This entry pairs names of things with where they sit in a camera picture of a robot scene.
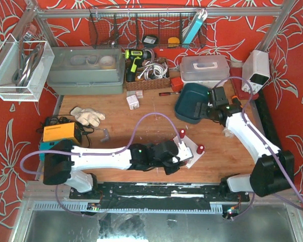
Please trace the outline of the red large spring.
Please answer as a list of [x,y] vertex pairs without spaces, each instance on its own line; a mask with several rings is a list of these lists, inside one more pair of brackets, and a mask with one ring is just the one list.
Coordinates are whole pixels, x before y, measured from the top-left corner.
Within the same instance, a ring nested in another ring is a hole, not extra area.
[[185,135],[186,135],[186,131],[184,129],[181,129],[180,133],[179,133],[180,139],[183,139],[185,137]]

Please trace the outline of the teal plastic tray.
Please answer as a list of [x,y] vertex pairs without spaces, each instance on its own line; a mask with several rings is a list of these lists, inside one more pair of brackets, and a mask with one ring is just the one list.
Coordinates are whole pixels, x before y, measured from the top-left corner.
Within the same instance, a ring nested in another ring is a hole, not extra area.
[[179,94],[174,107],[175,116],[186,123],[198,124],[200,117],[200,107],[209,101],[210,88],[197,83],[185,84]]

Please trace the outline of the grey metal bracket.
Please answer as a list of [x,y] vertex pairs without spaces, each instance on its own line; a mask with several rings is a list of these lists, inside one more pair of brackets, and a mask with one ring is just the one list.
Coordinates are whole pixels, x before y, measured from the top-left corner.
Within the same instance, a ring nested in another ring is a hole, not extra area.
[[108,129],[103,129],[104,137],[100,140],[102,143],[105,143],[110,140],[110,135]]

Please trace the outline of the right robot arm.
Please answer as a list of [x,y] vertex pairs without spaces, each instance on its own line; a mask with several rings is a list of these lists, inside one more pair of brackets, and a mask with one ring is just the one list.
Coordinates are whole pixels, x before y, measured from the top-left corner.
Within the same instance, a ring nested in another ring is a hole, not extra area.
[[255,193],[265,197],[291,187],[294,175],[294,156],[271,143],[252,124],[237,97],[230,103],[223,87],[206,88],[205,100],[196,104],[195,114],[210,119],[227,128],[254,160],[250,174],[236,174],[225,177],[221,184],[225,192]]

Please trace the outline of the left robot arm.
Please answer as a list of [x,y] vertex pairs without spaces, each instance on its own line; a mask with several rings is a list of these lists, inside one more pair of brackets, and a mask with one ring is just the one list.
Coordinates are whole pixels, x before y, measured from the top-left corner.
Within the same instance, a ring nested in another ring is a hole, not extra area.
[[90,149],[62,140],[45,154],[43,183],[66,184],[80,193],[94,190],[96,177],[87,169],[120,169],[149,171],[162,167],[167,175],[173,174],[193,157],[184,142],[164,141],[159,144],[131,144],[115,149]]

